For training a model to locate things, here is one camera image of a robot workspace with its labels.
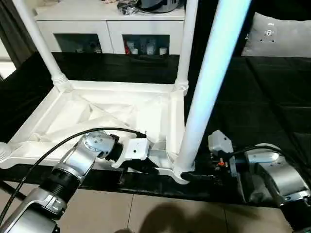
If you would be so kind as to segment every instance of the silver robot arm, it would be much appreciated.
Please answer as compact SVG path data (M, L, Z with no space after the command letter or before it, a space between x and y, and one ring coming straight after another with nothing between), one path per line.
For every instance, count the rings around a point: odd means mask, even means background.
M9 216L0 233L59 233L55 220L65 212L68 201L93 168L96 158L105 158L120 147L122 150L122 144L103 132L85 134L53 168L50 176Z

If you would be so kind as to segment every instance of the black cloth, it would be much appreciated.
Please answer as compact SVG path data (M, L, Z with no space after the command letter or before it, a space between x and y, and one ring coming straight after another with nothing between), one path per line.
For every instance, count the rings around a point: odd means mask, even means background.
M126 56L116 54L54 54L72 80L173 83L178 56ZM187 117L200 67L192 63L189 91L185 96ZM310 162L311 59L236 57L231 60L215 104L198 157L207 156L207 136L221 130L235 148L272 143ZM38 54L28 59L0 83L0 141L7 142L52 88L47 69ZM29 166L0 169L0 177L19 181ZM40 183L50 167L40 166L28 182ZM170 177L124 174L94 170L82 188L172 198L242 203L235 179L225 177L223 186L206 182L179 185Z

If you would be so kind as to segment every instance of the cabinet door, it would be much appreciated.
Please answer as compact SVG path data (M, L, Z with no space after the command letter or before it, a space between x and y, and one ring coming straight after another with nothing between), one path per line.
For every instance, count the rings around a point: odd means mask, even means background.
M114 53L180 54L183 21L108 21Z
M37 21L52 52L113 53L106 21Z

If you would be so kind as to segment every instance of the black cable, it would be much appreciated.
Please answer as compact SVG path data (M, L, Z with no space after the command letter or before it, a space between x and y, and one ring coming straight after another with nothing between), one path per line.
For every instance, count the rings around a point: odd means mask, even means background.
M12 195L15 192L15 188L4 181L0 181L0 189L2 189L4 192L10 195ZM20 201L23 201L25 200L26 195L24 195L21 192L18 192L16 198L19 199Z
M10 199L8 200L7 204L5 205L3 211L1 212L0 215L0 225L3 222L3 219L7 213L7 211L9 210L14 198L17 196L17 194L20 191L20 188L23 186L23 184L26 182L26 179L28 178L28 176L30 175L30 173L33 171L33 169L35 169L36 166L38 166L47 156L49 156L54 150L56 150L57 148L59 148L61 145L65 144L66 142L70 141L71 139L84 135L86 133L91 133L91 132L95 132L95 131L103 131L103 130L115 130L115 131L124 131L124 132L129 132L129 133L135 133L137 135L137 138L142 138L142 137L146 137L146 134L135 131L135 130L130 130L130 129L124 129L124 128L114 128L114 127L101 127L101 128L94 128L94 129L90 129L90 130L85 130L79 133L76 133L68 138L66 138L65 140L61 141L60 143L58 143L56 146L54 146L52 149L50 149L48 152L46 152L43 156L41 156L37 162L34 163L34 165L28 170L28 172L26 173L26 175L23 177L23 179L19 182L18 186L15 189L15 192L11 195Z

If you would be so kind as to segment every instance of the tiled floor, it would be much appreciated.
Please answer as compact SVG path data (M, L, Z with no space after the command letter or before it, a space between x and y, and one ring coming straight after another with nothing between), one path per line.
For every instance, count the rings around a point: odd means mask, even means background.
M33 187L28 184L22 191L28 194ZM1 207L8 198L0 191ZM291 232L278 209L89 190L77 191L58 224L62 233L115 233L125 228L134 233Z

